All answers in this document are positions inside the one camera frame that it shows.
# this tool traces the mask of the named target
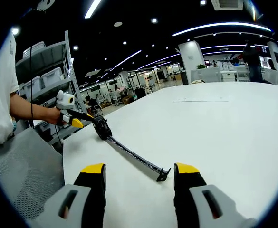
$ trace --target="white tabletop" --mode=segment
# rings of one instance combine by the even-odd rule
[[[277,85],[169,87],[105,118],[119,142],[157,166],[168,170],[181,162],[199,169],[247,218],[264,216],[278,196]],[[105,228],[177,227],[173,169],[165,182],[153,181],[102,141],[92,125],[64,141],[63,159],[66,184],[84,167],[106,164]]]

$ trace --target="gray mesh chair back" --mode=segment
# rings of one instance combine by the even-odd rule
[[[64,186],[62,155],[28,128],[0,146],[0,185],[15,210],[34,220]]]

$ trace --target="hand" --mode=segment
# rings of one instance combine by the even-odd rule
[[[54,124],[54,125],[65,125],[66,124],[66,122],[63,122],[63,120],[60,119],[60,111],[57,108],[49,108],[48,109],[45,121],[47,121],[50,124]]]

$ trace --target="black cable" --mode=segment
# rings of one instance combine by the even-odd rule
[[[61,144],[61,147],[63,148],[63,144],[62,144],[62,142],[61,142],[61,140],[60,140],[60,138],[59,138],[59,135],[58,135],[57,126],[54,125],[54,127],[55,127],[55,131],[56,131],[56,133],[57,133],[57,136],[58,136],[59,144]]]
[[[29,62],[30,62],[30,76],[31,76],[31,80],[30,80],[30,85],[31,85],[31,122],[32,122],[32,127],[34,129],[33,103],[32,103],[32,99],[33,99],[33,96],[32,96],[32,79],[33,79],[33,75],[32,75],[32,45],[30,47],[30,59],[29,59]]]

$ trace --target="pillar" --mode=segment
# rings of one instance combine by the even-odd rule
[[[167,72],[166,66],[161,66],[160,69],[163,71],[164,77],[167,78],[168,77],[168,72]]]
[[[128,83],[127,83],[127,80],[128,80],[128,73],[127,71],[122,71],[119,73],[119,78],[121,80],[121,84],[124,88],[128,88]]]
[[[179,44],[181,58],[184,64],[187,80],[191,83],[191,70],[196,70],[197,65],[204,65],[204,58],[199,44],[194,40]]]
[[[267,45],[268,45],[268,49],[269,49],[270,54],[271,54],[271,59],[272,59],[272,61],[274,63],[274,67],[275,67],[276,70],[278,70],[278,62],[277,62],[276,56],[275,56],[275,53],[278,54],[278,46],[277,46],[276,43],[274,43],[272,41],[269,41],[267,43]]]

